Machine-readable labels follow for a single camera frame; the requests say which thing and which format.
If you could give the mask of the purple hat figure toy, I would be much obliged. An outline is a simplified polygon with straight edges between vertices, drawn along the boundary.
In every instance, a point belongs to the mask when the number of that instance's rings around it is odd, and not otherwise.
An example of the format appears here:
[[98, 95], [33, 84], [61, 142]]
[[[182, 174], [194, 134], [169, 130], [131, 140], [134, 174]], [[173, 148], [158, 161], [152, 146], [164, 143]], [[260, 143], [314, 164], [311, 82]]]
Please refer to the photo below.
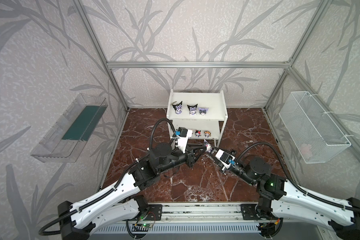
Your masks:
[[207, 140], [204, 140], [204, 147], [206, 148], [205, 152], [209, 153], [212, 145]]

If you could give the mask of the red black blue toy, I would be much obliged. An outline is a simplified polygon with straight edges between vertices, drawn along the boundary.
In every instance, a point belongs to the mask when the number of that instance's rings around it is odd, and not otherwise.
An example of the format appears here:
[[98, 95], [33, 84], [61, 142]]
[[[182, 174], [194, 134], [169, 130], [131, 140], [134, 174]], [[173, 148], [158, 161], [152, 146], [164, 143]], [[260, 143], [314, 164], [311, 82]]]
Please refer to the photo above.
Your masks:
[[195, 130], [195, 137], [196, 137], [196, 138], [201, 137], [201, 135], [202, 135], [202, 131], [201, 131], [201, 130]]

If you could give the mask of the orange blue round toy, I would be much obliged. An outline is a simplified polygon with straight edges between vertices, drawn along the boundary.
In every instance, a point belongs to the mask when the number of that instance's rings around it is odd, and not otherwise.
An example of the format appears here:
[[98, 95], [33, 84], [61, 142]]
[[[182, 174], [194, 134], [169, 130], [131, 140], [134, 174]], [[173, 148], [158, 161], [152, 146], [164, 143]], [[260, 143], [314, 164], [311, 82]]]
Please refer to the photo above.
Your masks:
[[210, 131], [204, 131], [204, 137], [205, 138], [209, 138], [211, 136], [211, 132]]

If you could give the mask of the purple winged figure toy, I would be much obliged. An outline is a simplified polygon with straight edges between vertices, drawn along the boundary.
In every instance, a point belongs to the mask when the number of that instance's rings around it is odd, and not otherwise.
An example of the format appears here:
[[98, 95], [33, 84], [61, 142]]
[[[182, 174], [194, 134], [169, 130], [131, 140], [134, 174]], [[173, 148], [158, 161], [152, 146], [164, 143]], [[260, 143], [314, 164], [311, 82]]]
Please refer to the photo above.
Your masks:
[[199, 114], [201, 116], [205, 116], [208, 112], [209, 108], [199, 108]]

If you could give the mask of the black purple figure toy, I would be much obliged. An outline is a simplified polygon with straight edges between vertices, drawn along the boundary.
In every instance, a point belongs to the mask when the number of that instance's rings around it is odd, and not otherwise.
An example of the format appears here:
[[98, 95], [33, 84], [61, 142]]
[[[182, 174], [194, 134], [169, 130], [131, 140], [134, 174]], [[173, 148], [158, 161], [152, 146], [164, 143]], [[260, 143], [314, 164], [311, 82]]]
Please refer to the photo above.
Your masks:
[[176, 114], [176, 115], [179, 115], [179, 114], [182, 113], [183, 102], [182, 102], [182, 101], [180, 101], [180, 102], [178, 102], [178, 101], [173, 102], [173, 103], [172, 103], [172, 107], [173, 107], [174, 110], [175, 110], [175, 114]]
[[187, 105], [190, 116], [194, 116], [197, 114], [198, 104], [195, 105]]

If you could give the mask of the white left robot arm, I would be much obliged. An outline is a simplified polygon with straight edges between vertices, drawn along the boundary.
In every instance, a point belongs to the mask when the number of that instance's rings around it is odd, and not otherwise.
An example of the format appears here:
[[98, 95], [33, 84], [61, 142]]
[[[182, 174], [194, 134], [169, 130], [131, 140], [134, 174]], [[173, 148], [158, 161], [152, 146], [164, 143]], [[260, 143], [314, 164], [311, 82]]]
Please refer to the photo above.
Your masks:
[[[168, 123], [171, 140], [154, 147], [154, 134], [162, 122]], [[148, 152], [143, 157], [129, 165], [115, 183], [100, 192], [76, 203], [61, 203], [58, 218], [41, 227], [39, 235], [87, 240], [105, 226], [147, 214], [149, 205], [140, 192], [157, 183], [162, 174], [173, 168], [183, 164], [192, 167], [208, 149], [206, 145], [189, 144], [191, 136], [191, 130], [182, 127], [176, 130], [167, 118], [158, 120], [150, 135]]]

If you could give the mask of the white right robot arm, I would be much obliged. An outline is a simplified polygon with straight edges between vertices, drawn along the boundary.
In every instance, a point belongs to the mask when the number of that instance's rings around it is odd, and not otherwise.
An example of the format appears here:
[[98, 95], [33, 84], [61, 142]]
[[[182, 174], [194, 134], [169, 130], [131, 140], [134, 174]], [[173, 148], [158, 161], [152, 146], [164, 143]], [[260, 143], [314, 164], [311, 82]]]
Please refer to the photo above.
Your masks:
[[243, 165], [235, 152], [206, 145], [206, 152], [221, 168], [250, 186], [256, 186], [257, 215], [279, 220], [292, 218], [334, 231], [342, 240], [360, 240], [360, 200], [337, 199], [299, 186], [289, 176], [271, 172], [260, 157]]

